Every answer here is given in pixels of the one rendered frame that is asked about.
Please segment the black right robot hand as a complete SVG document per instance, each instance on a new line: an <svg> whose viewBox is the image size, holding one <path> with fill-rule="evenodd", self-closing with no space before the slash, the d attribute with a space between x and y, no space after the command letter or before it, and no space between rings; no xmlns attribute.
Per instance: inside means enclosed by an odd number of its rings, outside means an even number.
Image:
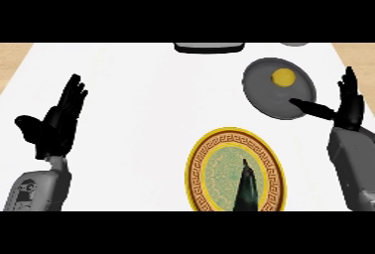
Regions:
<svg viewBox="0 0 375 254"><path fill-rule="evenodd" d="M365 113L365 99L357 91L357 77L353 68L345 68L345 74L337 82L340 88L340 107L334 111L328 106L292 98L289 103L298 107L304 114L334 121L334 126L359 131Z"/></svg>

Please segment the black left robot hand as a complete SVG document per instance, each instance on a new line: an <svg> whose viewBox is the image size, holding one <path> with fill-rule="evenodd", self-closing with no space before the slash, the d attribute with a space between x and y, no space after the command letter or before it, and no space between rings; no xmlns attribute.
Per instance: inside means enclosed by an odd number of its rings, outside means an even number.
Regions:
<svg viewBox="0 0 375 254"><path fill-rule="evenodd" d="M78 119L89 91L81 77L72 74L65 86L60 100L46 114L43 120L28 115L15 119L24 139L35 145L35 159L52 156L65 157L72 150Z"/></svg>

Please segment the yellow lemon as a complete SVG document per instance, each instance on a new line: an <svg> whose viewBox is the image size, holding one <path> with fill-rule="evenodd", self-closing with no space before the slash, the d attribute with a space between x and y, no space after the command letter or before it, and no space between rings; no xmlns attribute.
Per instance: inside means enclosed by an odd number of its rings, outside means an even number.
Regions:
<svg viewBox="0 0 375 254"><path fill-rule="evenodd" d="M289 87L295 82L295 73L289 68L279 68L272 74L272 81L279 87Z"/></svg>

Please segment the grey plate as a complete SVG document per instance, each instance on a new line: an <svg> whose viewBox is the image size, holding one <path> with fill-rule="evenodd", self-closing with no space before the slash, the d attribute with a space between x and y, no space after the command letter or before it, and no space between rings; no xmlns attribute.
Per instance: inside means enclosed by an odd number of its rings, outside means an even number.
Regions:
<svg viewBox="0 0 375 254"><path fill-rule="evenodd" d="M288 87L276 84L273 74L286 68L295 75ZM304 70L289 61L278 58L255 60L247 67L242 78L244 92L254 107L280 120L300 118L304 113L289 103L292 98L316 101L313 81Z"/></svg>

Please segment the ornate yellow-rimmed pan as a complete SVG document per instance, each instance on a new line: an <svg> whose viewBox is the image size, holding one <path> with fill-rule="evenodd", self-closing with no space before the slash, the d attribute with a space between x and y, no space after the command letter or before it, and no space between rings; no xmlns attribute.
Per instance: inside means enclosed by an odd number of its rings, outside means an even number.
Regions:
<svg viewBox="0 0 375 254"><path fill-rule="evenodd" d="M255 175L258 211L283 210L285 177L279 158L266 141L236 127L213 130L193 146L185 172L193 210L233 209L244 163Z"/></svg>

